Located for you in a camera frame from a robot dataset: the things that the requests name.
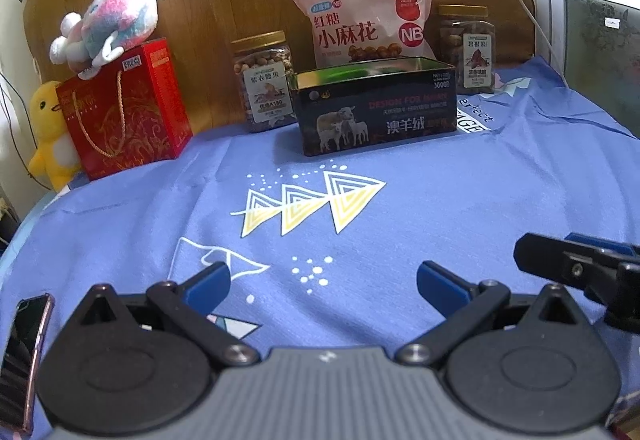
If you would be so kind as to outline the smartphone pink case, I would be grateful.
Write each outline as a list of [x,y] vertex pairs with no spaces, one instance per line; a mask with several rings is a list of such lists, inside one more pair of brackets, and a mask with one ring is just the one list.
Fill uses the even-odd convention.
[[1,363],[1,426],[31,434],[35,382],[54,298],[50,293],[18,301]]

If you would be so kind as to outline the blue printed tablecloth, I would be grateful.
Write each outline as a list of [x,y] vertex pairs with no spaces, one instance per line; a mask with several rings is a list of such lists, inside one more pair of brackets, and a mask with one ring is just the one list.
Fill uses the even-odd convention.
[[260,351],[381,345],[438,324],[416,290],[433,260],[535,293],[515,267],[526,233],[639,239],[639,142],[541,59],[463,97],[454,133],[308,158],[294,126],[193,137],[174,160],[43,200],[1,262],[1,326],[50,293],[53,339],[86,291],[142,293],[217,261],[213,322]]

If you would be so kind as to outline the yellow duck plush toy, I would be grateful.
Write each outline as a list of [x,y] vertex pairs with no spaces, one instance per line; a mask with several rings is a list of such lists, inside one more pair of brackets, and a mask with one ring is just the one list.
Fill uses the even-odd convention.
[[60,82],[49,81],[40,85],[29,102],[37,148],[27,166],[34,177],[45,175],[55,192],[61,192],[81,170],[81,162],[63,116],[56,94]]

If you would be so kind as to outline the red gift box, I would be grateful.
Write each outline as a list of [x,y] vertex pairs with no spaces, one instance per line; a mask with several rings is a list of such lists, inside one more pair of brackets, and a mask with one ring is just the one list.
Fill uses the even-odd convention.
[[91,180],[175,159],[192,137],[164,38],[125,52],[96,77],[59,84],[56,94]]

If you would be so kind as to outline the black sheep print tin box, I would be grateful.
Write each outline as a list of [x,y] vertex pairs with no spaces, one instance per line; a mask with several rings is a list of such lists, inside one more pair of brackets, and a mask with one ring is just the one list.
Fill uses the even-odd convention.
[[302,72],[290,92],[307,156],[457,129],[456,70],[425,57]]

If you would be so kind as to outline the frosted glass door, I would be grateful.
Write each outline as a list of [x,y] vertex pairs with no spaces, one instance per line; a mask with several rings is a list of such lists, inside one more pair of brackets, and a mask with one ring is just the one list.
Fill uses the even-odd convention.
[[639,133],[639,0],[536,0],[552,48],[538,52],[571,88]]

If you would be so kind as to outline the pink twisted snack bag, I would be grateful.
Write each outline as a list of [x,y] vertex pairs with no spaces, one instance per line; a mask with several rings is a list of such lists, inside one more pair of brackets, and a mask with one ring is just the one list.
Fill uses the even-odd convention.
[[309,19],[319,68],[395,57],[432,58],[432,0],[293,0]]

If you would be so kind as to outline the left peanut jar gold lid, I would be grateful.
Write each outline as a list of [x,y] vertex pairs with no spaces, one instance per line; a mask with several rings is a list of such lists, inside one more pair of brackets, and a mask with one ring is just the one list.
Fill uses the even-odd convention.
[[294,123],[296,117],[288,88],[294,70],[285,33],[277,30],[235,40],[231,50],[250,132]]

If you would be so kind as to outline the pink white plush toy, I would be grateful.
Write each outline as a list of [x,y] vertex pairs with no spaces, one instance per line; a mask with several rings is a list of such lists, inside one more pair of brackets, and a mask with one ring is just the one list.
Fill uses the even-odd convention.
[[49,59],[89,80],[149,39],[157,22],[157,0],[93,0],[84,14],[70,12],[63,17]]

